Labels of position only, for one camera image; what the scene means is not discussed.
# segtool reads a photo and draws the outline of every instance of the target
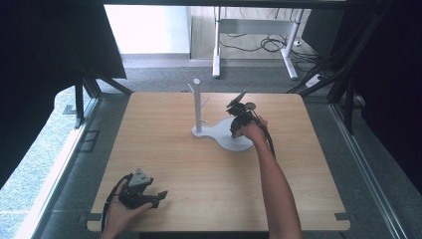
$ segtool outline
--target black fabric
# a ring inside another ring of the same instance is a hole
[[[416,1],[393,1],[355,69],[362,116],[422,192],[422,24]]]
[[[0,3],[0,186],[81,69],[125,78],[104,6]]]

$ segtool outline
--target white metal desk frame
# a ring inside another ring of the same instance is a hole
[[[242,34],[262,34],[262,35],[289,35],[288,45],[282,49],[282,56],[289,71],[290,78],[296,80],[298,74],[290,59],[290,51],[295,41],[304,9],[299,9],[295,22],[283,20],[252,20],[252,19],[221,19],[221,7],[217,7],[215,22],[215,47],[213,55],[212,75],[213,78],[220,77],[220,34],[242,33]]]

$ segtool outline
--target white wall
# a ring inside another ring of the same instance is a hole
[[[188,8],[105,5],[121,54],[189,53]]]

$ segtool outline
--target hand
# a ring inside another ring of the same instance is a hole
[[[262,117],[259,117],[261,124],[263,126],[267,126],[267,121],[265,119],[263,119]],[[263,133],[263,131],[261,130],[261,128],[257,125],[257,123],[255,121],[251,121],[250,123],[248,123],[245,126],[242,126],[239,130],[238,133],[241,133],[242,135],[244,135],[246,138],[250,139],[252,142],[256,142],[257,140],[266,140],[266,137]]]
[[[116,238],[122,231],[126,229],[129,223],[142,212],[152,207],[152,203],[148,202],[135,209],[125,207],[119,200],[118,195],[127,184],[125,179],[115,191],[115,196],[109,203],[108,212],[105,218],[105,230],[102,234],[103,239]]]

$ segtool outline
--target person's left hand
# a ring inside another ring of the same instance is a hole
[[[118,195],[127,184],[127,180],[121,182],[115,191],[115,195],[112,197],[109,203],[108,212],[105,218],[105,230],[102,234],[103,239],[116,238],[121,232],[123,232],[129,223],[142,212],[152,207],[152,203],[145,203],[138,208],[130,209],[125,207],[119,200]]]

